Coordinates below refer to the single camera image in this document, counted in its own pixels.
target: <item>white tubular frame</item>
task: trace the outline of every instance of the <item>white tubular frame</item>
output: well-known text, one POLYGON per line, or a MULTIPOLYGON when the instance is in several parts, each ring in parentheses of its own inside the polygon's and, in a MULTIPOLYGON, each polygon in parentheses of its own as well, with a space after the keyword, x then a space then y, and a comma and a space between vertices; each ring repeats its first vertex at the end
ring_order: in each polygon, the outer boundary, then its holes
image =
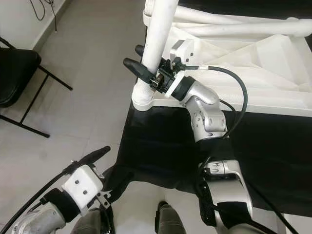
POLYGON ((207 25, 183 28, 195 37, 225 35, 275 35, 307 37, 312 33, 312 19, 290 19, 280 22, 207 25))
MULTIPOLYGON (((155 2, 142 58, 142 64, 153 74, 156 74, 158 70, 177 4, 178 0, 157 0, 155 2)), ((154 91, 149 84, 138 79, 132 92, 134 106, 148 105, 153 98, 153 94, 154 91)))
MULTIPOLYGON (((151 16, 154 8, 155 0, 146 0, 144 14, 151 16)), ((224 16, 218 16, 208 12, 198 11, 184 6, 177 6, 175 18, 187 20, 196 23, 206 24, 236 24, 242 23, 236 19, 230 19, 224 16)))

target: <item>white wall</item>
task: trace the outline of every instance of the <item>white wall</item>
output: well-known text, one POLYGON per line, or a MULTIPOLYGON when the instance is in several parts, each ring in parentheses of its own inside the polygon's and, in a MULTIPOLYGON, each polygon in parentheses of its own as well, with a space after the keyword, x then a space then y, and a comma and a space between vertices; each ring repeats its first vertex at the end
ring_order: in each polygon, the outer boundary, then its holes
MULTIPOLYGON (((39 0, 32 0, 38 16, 43 8, 39 0)), ((44 30, 53 20, 51 7, 46 2, 45 18, 37 20, 29 0, 0 0, 0 36, 18 48, 33 49, 44 30)), ((55 0, 55 13, 65 0, 55 0)))

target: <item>wire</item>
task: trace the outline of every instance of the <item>wire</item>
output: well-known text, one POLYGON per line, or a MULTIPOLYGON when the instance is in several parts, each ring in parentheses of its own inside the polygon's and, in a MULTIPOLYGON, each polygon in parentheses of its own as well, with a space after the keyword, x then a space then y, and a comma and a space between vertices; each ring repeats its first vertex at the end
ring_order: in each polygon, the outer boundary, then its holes
POLYGON ((226 101, 220 99, 220 102, 223 103, 224 105, 226 105, 227 107, 229 107, 234 114, 233 123, 231 124, 231 128, 232 128, 236 122, 236 119, 237 119, 237 112, 236 112, 235 108, 231 104, 227 103, 226 101))
POLYGON ((52 13, 54 15, 54 27, 55 27, 55 31, 57 32, 58 31, 58 29, 57 29, 57 16, 55 15, 55 12, 54 12, 54 0, 44 0, 44 1, 51 6, 51 10, 52 10, 52 13))
POLYGON ((64 172, 61 172, 56 177, 51 179, 46 185, 44 185, 35 195, 32 196, 17 212, 16 214, 7 222, 7 224, 3 227, 0 234, 5 234, 9 228, 14 224, 14 222, 21 216, 21 214, 44 192, 46 191, 52 184, 54 184, 58 179, 60 179, 64 175, 64 172))
POLYGON ((33 9, 34 9, 34 12, 35 12, 35 15, 36 15, 37 19, 38 19, 39 21, 42 21, 43 18, 45 17, 45 7, 44 7, 44 5, 43 5, 42 0, 39 0, 40 3, 41 3, 41 5, 42 5, 42 8, 43 8, 43 15, 42 15, 41 18, 39 18, 38 14, 37 14, 37 11, 36 11, 36 9, 35 9, 35 7, 34 7, 33 1, 32 1, 32 0, 29 0, 29 1, 30 1, 31 5, 32 5, 32 7, 33 7, 33 9))
POLYGON ((244 117, 245 113, 246 113, 246 109, 247 109, 247 104, 248 104, 248 94, 247 94, 247 89, 246 89, 246 86, 244 84, 244 82, 241 80, 241 78, 236 75, 234 72, 228 70, 228 69, 225 69, 225 68, 222 68, 222 67, 213 67, 213 66, 209 66, 208 68, 209 70, 212 70, 212 71, 219 71, 219 72, 223 72, 223 73, 226 73, 228 75, 230 75, 231 77, 233 77, 237 82, 238 84, 240 85, 242 91, 243 91, 243 97, 244 97, 244 100, 243 100, 243 107, 242 107, 242 110, 240 112, 240 115, 238 116, 235 124, 231 127, 230 130, 228 130, 226 132, 226 134, 223 136, 223 139, 225 139, 226 137, 228 137, 233 131, 234 129, 238 126, 238 124, 241 122, 242 118, 244 117))
POLYGON ((29 209, 29 211, 27 211, 27 214, 34 211, 36 208, 38 208, 41 205, 41 202, 37 203, 36 205, 34 205, 32 208, 29 209))
MULTIPOLYGON (((202 196, 202 195, 201 195, 202 192, 201 192, 201 190, 199 189, 198 183, 195 185, 194 189, 195 189, 195 194, 196 194, 196 196, 197 196, 198 198, 200 198, 200 196, 202 196)), ((208 204, 213 210, 215 210, 215 211, 217 211, 217 212, 219 212, 219 213, 225 213, 225 214, 227 214, 227 215, 229 215, 229 216, 231 216, 231 217, 233 217, 233 218, 235 218, 235 219, 240 220, 240 221, 243 222, 243 223, 246 223, 246 224, 249 224, 250 226, 253 226, 253 227, 255 227, 255 228, 258 228, 259 230, 263 231, 263 232, 266 233, 266 234, 277 234, 276 232, 272 231, 271 229, 269 229, 269 228, 263 226, 262 224, 260 224, 260 223, 258 223, 258 222, 256 222, 256 221, 253 221, 252 219, 244 219, 244 218, 239 217, 239 216, 237 216, 237 215, 235 215, 235 214, 233 214, 233 213, 231 213, 231 212, 229 212, 229 211, 226 211, 226 210, 224 210, 224 209, 221 209, 221 208, 217 207, 217 206, 214 205, 214 204, 211 204, 211 203, 207 203, 207 204, 208 204)))
MULTIPOLYGON (((42 21, 44 19, 44 17, 45 17, 45 7, 44 7, 44 4, 43 4, 42 0, 39 0, 39 2, 42 5, 42 8, 43 8, 43 15, 42 15, 41 18, 39 18, 38 14, 36 12, 36 9, 34 7, 33 1, 32 0, 29 0, 29 1, 30 1, 31 5, 33 7, 33 10, 35 12, 35 15, 36 15, 37 19, 39 21, 42 21)), ((52 13, 54 15, 54 27, 55 27, 55 31, 57 31, 57 17, 56 17, 55 12, 54 12, 54 0, 43 0, 43 1, 45 1, 47 4, 49 4, 51 6, 51 10, 52 10, 52 13)))
MULTIPOLYGON (((241 89, 242 89, 242 92, 243 92, 243 106, 242 106, 242 110, 239 114, 238 117, 235 117, 235 122, 234 124, 231 126, 231 128, 224 134, 224 136, 222 137, 222 139, 226 139, 233 131, 234 129, 238 126, 238 124, 240 123, 240 121, 242 120, 242 118, 244 117, 245 113, 246 113, 246 109, 247 109, 247 104, 248 104, 248 93, 247 93, 247 89, 246 89, 246 86, 244 84, 244 82, 242 81, 242 79, 236 75, 234 72, 228 70, 228 69, 225 69, 225 68, 221 68, 221 67, 213 67, 213 66, 209 66, 207 67, 208 70, 212 70, 212 71, 219 71, 219 72, 223 72, 223 73, 226 73, 228 75, 230 75, 231 77, 233 77, 237 82, 238 84, 240 85, 241 89)), ((234 109, 233 106, 231 106, 230 104, 228 104, 227 102, 225 101, 220 101, 222 102, 223 104, 225 105, 228 105, 228 107, 230 107, 231 109, 234 109)), ((220 147, 220 144, 221 142, 219 142, 211 151, 211 153, 215 152, 218 150, 218 148, 220 147)), ((198 175, 201 173, 201 171, 204 169, 204 167, 207 165, 208 161, 209 161, 209 158, 211 156, 210 155, 207 155, 205 160, 203 161, 203 163, 200 165, 200 167, 198 168, 198 175)))
POLYGON ((270 200, 263 195, 263 193, 261 193, 250 181, 245 179, 245 182, 256 192, 256 194, 259 195, 259 197, 261 197, 268 204, 268 206, 275 212, 277 217, 279 217, 279 219, 285 224, 289 231, 291 231, 293 234, 298 234, 296 229, 284 218, 278 208, 273 203, 271 203, 270 200))

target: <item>black chair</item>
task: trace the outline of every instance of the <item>black chair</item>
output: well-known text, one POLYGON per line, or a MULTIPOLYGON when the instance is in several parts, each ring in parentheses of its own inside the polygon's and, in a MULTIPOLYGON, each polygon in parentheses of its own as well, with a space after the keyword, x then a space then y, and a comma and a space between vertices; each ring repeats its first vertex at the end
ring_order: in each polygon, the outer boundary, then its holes
POLYGON ((28 127, 23 124, 23 121, 25 120, 30 108, 34 104, 40 90, 43 88, 48 77, 53 78, 69 90, 72 90, 73 88, 70 87, 68 84, 64 83, 56 76, 54 76, 51 72, 40 66, 41 57, 36 51, 17 49, 1 37, 0 42, 8 47, 0 47, 0 108, 9 107, 19 99, 37 68, 39 68, 46 74, 41 86, 36 92, 31 103, 29 104, 20 122, 17 122, 3 115, 0 115, 0 119, 3 119, 21 128, 27 129, 33 133, 37 133, 41 136, 48 138, 50 136, 49 134, 28 127))

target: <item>white plastic housing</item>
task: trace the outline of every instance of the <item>white plastic housing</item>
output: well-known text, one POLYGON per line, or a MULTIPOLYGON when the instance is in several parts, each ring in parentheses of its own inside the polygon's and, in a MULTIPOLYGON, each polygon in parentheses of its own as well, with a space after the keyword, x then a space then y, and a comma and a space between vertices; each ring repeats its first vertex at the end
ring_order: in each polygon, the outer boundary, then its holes
POLYGON ((92 169, 83 165, 75 170, 69 179, 62 185, 82 210, 103 188, 103 184, 92 169))

